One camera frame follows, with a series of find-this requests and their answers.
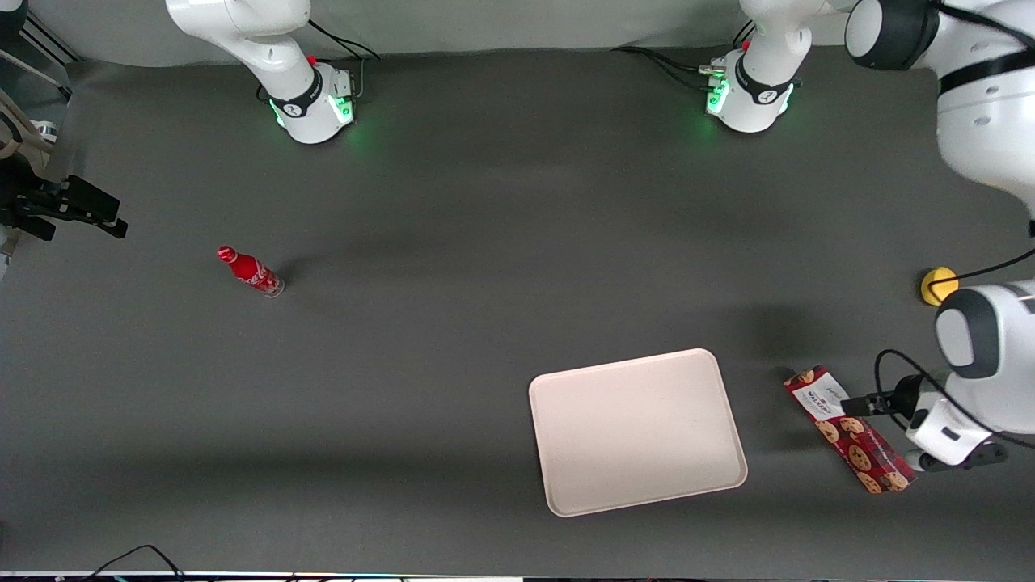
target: gray mat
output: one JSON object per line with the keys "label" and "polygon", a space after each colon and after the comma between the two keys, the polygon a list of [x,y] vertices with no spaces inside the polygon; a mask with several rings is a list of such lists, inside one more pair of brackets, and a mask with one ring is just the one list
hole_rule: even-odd
{"label": "gray mat", "polygon": [[[787,116],[741,136],[632,55],[390,59],[358,124],[304,147],[242,67],[73,72],[60,162],[129,236],[61,224],[3,282],[0,568],[151,543],[185,570],[1035,572],[1032,455],[870,496],[780,385],[824,363],[870,391],[889,346],[941,365],[916,273],[1026,248],[1021,203],[939,158],[929,76],[816,50]],[[240,286],[220,244],[287,292]],[[529,381],[691,347],[747,483],[554,517]]]}

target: white tray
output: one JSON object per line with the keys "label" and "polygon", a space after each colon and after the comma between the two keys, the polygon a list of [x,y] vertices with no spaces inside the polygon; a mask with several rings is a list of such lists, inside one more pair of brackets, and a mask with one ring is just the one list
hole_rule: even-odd
{"label": "white tray", "polygon": [[718,362],[707,350],[544,374],[528,391],[546,504],[562,518],[747,478]]}

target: red cookie package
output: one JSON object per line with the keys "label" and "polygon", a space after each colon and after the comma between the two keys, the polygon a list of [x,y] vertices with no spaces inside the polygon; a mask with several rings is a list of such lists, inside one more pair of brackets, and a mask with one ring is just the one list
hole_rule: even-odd
{"label": "red cookie package", "polygon": [[826,368],[817,366],[783,385],[867,491],[901,491],[916,481],[909,464],[869,423],[845,415],[840,402],[849,396]]}

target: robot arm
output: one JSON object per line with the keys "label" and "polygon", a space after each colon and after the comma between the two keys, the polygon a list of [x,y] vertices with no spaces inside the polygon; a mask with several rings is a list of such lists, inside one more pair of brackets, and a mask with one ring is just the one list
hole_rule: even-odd
{"label": "robot arm", "polygon": [[[960,175],[1021,199],[1035,237],[1032,35],[1035,0],[954,0],[951,6],[861,0],[845,38],[861,66],[935,71],[942,157]],[[870,395],[846,405],[901,413],[910,420],[910,440],[951,466],[967,466],[980,456],[975,449],[989,446],[985,439],[993,433],[1035,434],[1035,280],[955,291],[941,304],[935,330],[951,368],[940,380],[945,394],[930,379],[912,376],[890,397]]]}
{"label": "robot arm", "polygon": [[1032,36],[1033,0],[954,0],[951,6],[931,0],[861,0],[849,18],[845,40],[861,66],[934,70],[938,147],[946,164],[964,177],[1017,197],[1035,220]]}
{"label": "robot arm", "polygon": [[803,22],[835,10],[827,0],[740,0],[740,7],[757,32],[749,50],[736,49],[703,67],[717,75],[705,111],[752,134],[787,109],[794,75],[812,46],[812,31]]}
{"label": "robot arm", "polygon": [[295,140],[329,140],[353,121],[348,72],[310,63],[287,34],[309,20],[309,0],[166,0],[183,32],[244,63],[270,95],[277,121]]}
{"label": "robot arm", "polygon": [[1035,281],[952,293],[939,308],[935,331],[952,370],[944,382],[951,401],[921,387],[910,440],[958,465],[990,436],[988,429],[1035,434]]}

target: red bottle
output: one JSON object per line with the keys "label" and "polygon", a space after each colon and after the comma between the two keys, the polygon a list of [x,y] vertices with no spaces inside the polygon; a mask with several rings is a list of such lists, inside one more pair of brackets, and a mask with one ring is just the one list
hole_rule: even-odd
{"label": "red bottle", "polygon": [[267,297],[276,297],[284,291],[284,281],[255,257],[242,255],[230,246],[220,246],[215,254],[230,265],[230,270],[244,285],[262,291]]}

